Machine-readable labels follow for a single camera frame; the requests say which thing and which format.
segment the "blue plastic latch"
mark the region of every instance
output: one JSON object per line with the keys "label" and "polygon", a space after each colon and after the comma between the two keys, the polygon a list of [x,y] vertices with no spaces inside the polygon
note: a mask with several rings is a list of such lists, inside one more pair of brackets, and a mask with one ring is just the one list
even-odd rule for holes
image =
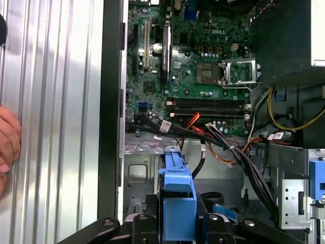
{"label": "blue plastic latch", "polygon": [[164,176],[165,192],[186,193],[187,197],[175,195],[164,198],[164,241],[193,241],[196,238],[197,196],[193,178],[177,152],[165,153],[166,168],[160,169]]}
{"label": "blue plastic latch", "polygon": [[314,200],[321,200],[325,195],[325,162],[311,161],[310,165],[309,193]]}
{"label": "blue plastic latch", "polygon": [[228,219],[232,220],[233,222],[237,223],[237,214],[228,208],[222,207],[219,204],[213,206],[213,212],[216,214],[221,214],[226,216]]}

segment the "expansion slot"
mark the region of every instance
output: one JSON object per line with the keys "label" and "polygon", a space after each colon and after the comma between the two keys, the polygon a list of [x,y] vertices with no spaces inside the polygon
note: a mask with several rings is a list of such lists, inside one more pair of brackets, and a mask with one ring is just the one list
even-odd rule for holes
{"label": "expansion slot", "polygon": [[139,25],[133,25],[133,39],[132,39],[132,72],[133,74],[138,73],[138,34]]}
{"label": "expansion slot", "polygon": [[149,69],[149,44],[150,44],[150,30],[151,23],[150,21],[144,22],[144,55],[143,55],[143,68]]}
{"label": "expansion slot", "polygon": [[172,33],[171,23],[166,21],[162,35],[162,60],[161,60],[161,85],[166,85],[169,78],[170,59],[171,59]]}

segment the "human hand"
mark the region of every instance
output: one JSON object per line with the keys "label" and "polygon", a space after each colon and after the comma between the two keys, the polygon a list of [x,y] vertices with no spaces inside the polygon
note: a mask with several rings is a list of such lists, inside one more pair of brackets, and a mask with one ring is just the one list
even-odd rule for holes
{"label": "human hand", "polygon": [[19,158],[21,126],[16,116],[0,107],[0,198],[14,160]]}

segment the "metal bracket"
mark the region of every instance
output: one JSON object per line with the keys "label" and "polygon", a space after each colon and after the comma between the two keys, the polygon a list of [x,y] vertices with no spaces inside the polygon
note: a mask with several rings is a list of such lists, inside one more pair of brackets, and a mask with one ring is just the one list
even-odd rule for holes
{"label": "metal bracket", "polygon": [[[234,80],[232,79],[231,74],[233,73],[233,69],[235,65],[242,65],[242,64],[249,64],[249,71],[250,71],[250,77],[251,80]],[[246,59],[237,59],[237,60],[227,60],[222,61],[221,68],[224,71],[224,76],[221,79],[222,87],[223,88],[232,88],[229,86],[243,86],[243,85],[252,85],[257,83],[257,79],[262,74],[258,70],[261,68],[261,66],[256,63],[256,60],[254,58],[246,58]]]}
{"label": "metal bracket", "polygon": [[310,227],[311,202],[304,196],[307,192],[305,179],[281,179],[279,181],[280,228],[303,230]]}

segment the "metal side panel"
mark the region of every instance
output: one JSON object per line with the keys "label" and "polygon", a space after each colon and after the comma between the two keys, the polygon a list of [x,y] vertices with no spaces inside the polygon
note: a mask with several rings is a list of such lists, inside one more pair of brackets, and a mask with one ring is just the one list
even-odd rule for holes
{"label": "metal side panel", "polygon": [[1,105],[22,123],[1,244],[57,243],[97,217],[103,1],[0,0]]}

